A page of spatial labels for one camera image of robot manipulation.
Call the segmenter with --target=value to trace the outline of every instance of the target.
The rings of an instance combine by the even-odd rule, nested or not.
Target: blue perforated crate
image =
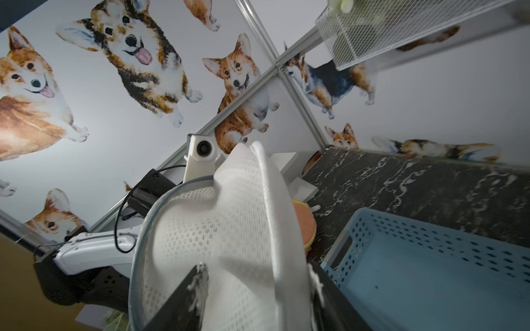
[[[375,330],[530,330],[530,249],[369,208],[322,268]]]

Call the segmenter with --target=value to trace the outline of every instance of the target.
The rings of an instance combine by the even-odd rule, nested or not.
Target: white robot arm
[[[118,231],[120,248],[129,250],[136,244],[141,225]],[[81,233],[64,244],[54,257],[55,264],[66,275],[77,275],[83,271],[112,266],[130,278],[134,250],[123,254],[114,246],[114,232]]]

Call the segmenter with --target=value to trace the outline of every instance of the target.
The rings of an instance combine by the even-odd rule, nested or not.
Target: marble surface
[[[329,149],[303,179],[317,233],[308,258],[321,262],[361,207],[530,247],[530,171],[437,158]]]

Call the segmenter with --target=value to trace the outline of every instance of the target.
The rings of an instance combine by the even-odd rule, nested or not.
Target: wire mesh basket
[[[530,248],[360,208],[322,269],[374,331],[526,331]]]
[[[355,0],[327,7],[316,26],[337,70],[426,37],[512,0]]]

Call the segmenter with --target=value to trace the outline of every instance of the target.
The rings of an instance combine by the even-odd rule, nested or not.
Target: wooden surface
[[[74,319],[83,304],[70,307],[49,301],[33,270],[31,253],[0,235],[0,329],[93,331]]]

